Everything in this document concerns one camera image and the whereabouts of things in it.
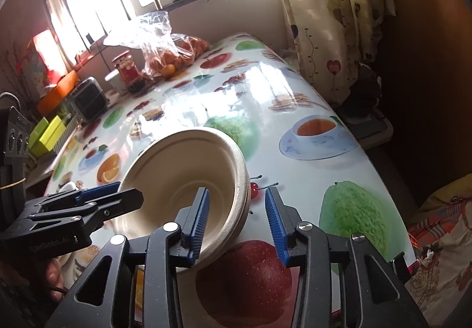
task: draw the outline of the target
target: cable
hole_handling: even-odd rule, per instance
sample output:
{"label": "cable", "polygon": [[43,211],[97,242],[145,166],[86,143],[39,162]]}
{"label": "cable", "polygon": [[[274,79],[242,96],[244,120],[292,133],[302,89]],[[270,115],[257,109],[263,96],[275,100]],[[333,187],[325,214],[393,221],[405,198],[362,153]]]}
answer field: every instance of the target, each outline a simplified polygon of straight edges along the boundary
{"label": "cable", "polygon": [[13,94],[10,93],[10,92],[2,92],[2,93],[0,94],[0,100],[3,99],[4,97],[9,97],[10,99],[15,100],[15,101],[18,103],[18,108],[17,108],[17,110],[18,110],[18,112],[21,112],[20,100],[19,100],[15,95],[13,95]]}

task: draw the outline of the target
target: white bowl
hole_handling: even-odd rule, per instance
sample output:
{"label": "white bowl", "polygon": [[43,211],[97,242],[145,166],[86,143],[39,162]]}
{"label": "white bowl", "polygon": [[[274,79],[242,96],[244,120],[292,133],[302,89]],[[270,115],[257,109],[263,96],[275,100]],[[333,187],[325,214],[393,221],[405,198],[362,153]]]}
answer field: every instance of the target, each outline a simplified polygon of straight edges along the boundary
{"label": "white bowl", "polygon": [[187,128],[154,142],[133,162],[119,190],[144,196],[138,210],[112,220],[115,233],[146,236],[192,204],[199,187],[210,208],[198,267],[207,265],[239,235],[249,212],[250,181],[237,144],[214,128]]}

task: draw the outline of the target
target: fruit print tablecloth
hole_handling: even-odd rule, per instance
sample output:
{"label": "fruit print tablecloth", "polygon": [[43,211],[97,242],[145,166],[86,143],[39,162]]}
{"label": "fruit print tablecloth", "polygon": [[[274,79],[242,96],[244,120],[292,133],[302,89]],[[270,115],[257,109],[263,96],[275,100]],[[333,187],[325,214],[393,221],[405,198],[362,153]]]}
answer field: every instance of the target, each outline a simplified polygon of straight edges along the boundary
{"label": "fruit print tablecloth", "polygon": [[[250,214],[235,245],[198,272],[179,274],[187,328],[290,326],[298,270],[275,256],[264,189],[258,190],[268,184],[279,183],[285,204],[302,219],[332,234],[362,231],[387,260],[405,252],[408,265],[415,261],[400,215],[364,151],[312,87],[248,34],[214,44],[188,70],[139,97],[124,97],[78,129],[47,192],[69,181],[91,188],[121,180],[154,140],[194,126],[230,135],[249,175],[262,177],[252,180]],[[72,254],[63,266],[68,286],[112,235],[106,224],[93,234],[91,248]],[[336,271],[332,278],[337,310]]]}

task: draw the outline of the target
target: orange box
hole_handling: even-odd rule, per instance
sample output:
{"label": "orange box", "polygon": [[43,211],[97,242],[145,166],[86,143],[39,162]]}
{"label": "orange box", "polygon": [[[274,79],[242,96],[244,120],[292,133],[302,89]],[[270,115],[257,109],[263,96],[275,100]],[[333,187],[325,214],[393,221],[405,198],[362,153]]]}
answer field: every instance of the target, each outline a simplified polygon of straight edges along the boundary
{"label": "orange box", "polygon": [[62,100],[72,91],[76,85],[76,81],[79,79],[77,72],[71,71],[60,79],[57,85],[51,89],[45,97],[43,97],[36,108],[39,113],[46,117],[50,112],[56,108]]}

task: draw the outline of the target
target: screw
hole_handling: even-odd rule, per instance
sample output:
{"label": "screw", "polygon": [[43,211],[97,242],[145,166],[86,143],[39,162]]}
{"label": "screw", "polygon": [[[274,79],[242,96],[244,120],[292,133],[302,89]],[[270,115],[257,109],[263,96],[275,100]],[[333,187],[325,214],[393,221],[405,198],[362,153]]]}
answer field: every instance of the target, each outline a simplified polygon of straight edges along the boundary
{"label": "screw", "polygon": [[360,232],[356,232],[356,233],[352,234],[352,239],[356,243],[362,243],[363,241],[365,241],[365,236]]}
{"label": "screw", "polygon": [[311,231],[313,229],[313,224],[308,221],[301,221],[298,223],[298,229],[301,229],[302,231]]}
{"label": "screw", "polygon": [[120,245],[124,243],[124,236],[123,235],[115,235],[110,239],[110,243],[113,245]]}
{"label": "screw", "polygon": [[164,224],[163,228],[167,232],[173,232],[177,230],[178,224],[175,222],[166,223]]}

